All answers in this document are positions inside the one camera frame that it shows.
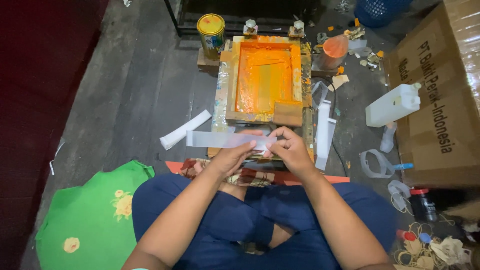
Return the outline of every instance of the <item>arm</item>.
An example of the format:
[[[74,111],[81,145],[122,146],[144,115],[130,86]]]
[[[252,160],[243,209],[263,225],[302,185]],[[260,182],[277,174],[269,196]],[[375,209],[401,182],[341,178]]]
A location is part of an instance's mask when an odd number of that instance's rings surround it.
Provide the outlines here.
[[[342,269],[394,269],[375,236],[315,168],[303,139],[286,127],[270,134],[280,135],[285,139],[267,145],[270,151],[264,157],[277,154],[287,168],[300,178],[320,227]]]
[[[244,133],[261,135],[262,131]],[[205,211],[222,180],[238,169],[255,141],[236,148],[222,149],[216,158],[170,203],[145,232],[122,270],[170,269],[183,255],[198,229]]]

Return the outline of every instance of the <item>hand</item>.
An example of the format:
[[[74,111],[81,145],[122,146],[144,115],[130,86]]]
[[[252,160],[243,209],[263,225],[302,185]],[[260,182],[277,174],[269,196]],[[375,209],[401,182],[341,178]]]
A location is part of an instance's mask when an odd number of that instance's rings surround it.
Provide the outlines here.
[[[267,144],[264,158],[271,158],[273,154],[279,156],[287,168],[297,177],[316,171],[315,165],[310,160],[307,147],[302,137],[285,126],[272,131],[269,137],[283,136],[284,139],[277,140],[274,144]]]
[[[261,136],[261,130],[243,130],[239,133]],[[235,148],[222,148],[206,169],[213,169],[220,174],[221,179],[231,176],[241,165],[241,163],[253,154],[261,153],[260,150],[253,150],[257,145],[256,141],[244,143]]]

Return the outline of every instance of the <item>metal stand leg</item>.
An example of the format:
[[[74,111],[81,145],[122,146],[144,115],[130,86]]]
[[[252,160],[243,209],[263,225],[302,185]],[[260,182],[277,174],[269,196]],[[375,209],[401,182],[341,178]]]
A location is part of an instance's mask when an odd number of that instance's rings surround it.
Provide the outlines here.
[[[177,31],[177,35],[179,37],[181,37],[181,31],[178,27],[177,19],[175,18],[175,14],[173,14],[173,9],[172,9],[172,6],[170,5],[170,1],[165,0],[165,5],[167,6],[168,13],[170,14],[170,17],[172,18],[173,26],[175,27],[175,30]]]

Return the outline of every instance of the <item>person's left hand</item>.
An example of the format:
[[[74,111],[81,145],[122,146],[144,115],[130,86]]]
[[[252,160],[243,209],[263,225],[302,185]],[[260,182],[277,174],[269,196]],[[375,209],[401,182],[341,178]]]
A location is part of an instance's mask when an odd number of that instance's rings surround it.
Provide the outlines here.
[[[243,130],[239,133],[257,136],[263,135],[261,130]],[[235,148],[222,148],[206,168],[219,173],[221,179],[231,176],[247,157],[262,152],[260,150],[253,150],[256,145],[256,141],[251,141]],[[199,171],[199,166],[199,163],[194,166],[197,172]]]

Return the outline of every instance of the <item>person's right hand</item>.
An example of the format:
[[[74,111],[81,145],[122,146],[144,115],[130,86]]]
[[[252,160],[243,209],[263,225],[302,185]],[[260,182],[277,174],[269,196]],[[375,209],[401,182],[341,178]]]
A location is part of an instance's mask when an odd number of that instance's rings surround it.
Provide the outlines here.
[[[264,153],[264,158],[271,158],[276,154],[297,177],[316,171],[302,137],[285,126],[275,129],[269,135],[269,137],[278,136],[283,136],[284,139],[277,140],[274,144],[267,144],[268,151]]]

